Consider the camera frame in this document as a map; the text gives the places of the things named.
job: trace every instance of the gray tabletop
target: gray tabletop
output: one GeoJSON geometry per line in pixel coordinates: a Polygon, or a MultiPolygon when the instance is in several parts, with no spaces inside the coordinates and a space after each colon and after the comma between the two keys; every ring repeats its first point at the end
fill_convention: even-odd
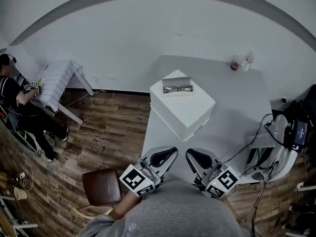
{"type": "MultiPolygon", "coordinates": [[[[265,114],[271,113],[266,88],[257,70],[233,71],[222,62],[164,56],[160,61],[160,79],[181,70],[204,89],[216,104],[210,120],[188,141],[181,141],[151,110],[142,155],[149,149],[160,146],[175,146],[179,150],[178,158],[169,170],[177,178],[193,183],[192,173],[186,159],[188,148],[203,148],[212,151],[221,161],[225,161],[245,146],[245,138],[254,135],[265,114]]],[[[245,171],[249,150],[227,163],[237,174],[245,171]]],[[[242,178],[240,183],[252,180],[242,178]]]]}

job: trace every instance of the gray sweater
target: gray sweater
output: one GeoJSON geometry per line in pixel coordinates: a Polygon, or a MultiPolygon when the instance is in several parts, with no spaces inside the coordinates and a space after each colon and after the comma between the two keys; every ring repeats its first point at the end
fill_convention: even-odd
{"type": "Polygon", "coordinates": [[[79,237],[244,237],[250,230],[239,226],[220,201],[207,198],[181,181],[162,185],[143,197],[124,218],[107,215],[91,220],[79,237]]]}

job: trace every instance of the black shirt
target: black shirt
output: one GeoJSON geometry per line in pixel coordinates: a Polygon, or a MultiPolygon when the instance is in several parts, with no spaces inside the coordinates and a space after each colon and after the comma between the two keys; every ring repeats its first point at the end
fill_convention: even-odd
{"type": "Polygon", "coordinates": [[[13,79],[0,76],[0,94],[5,108],[11,108],[18,116],[32,116],[38,113],[38,109],[32,103],[18,104],[16,97],[23,88],[13,79]]]}

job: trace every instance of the brown leather seat cushion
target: brown leather seat cushion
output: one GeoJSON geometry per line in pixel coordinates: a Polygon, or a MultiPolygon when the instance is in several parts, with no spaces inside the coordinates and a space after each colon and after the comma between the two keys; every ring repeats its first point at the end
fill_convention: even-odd
{"type": "Polygon", "coordinates": [[[83,174],[82,183],[91,205],[108,206],[122,200],[118,173],[113,168],[83,174]]]}

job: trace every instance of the eyeglasses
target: eyeglasses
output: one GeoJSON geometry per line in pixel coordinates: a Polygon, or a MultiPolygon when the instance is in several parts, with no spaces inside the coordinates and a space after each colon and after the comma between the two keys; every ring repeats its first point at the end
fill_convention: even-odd
{"type": "Polygon", "coordinates": [[[177,91],[191,92],[193,91],[193,86],[192,85],[183,85],[181,87],[167,86],[163,88],[164,93],[171,93],[171,92],[177,92],[177,91]]]}

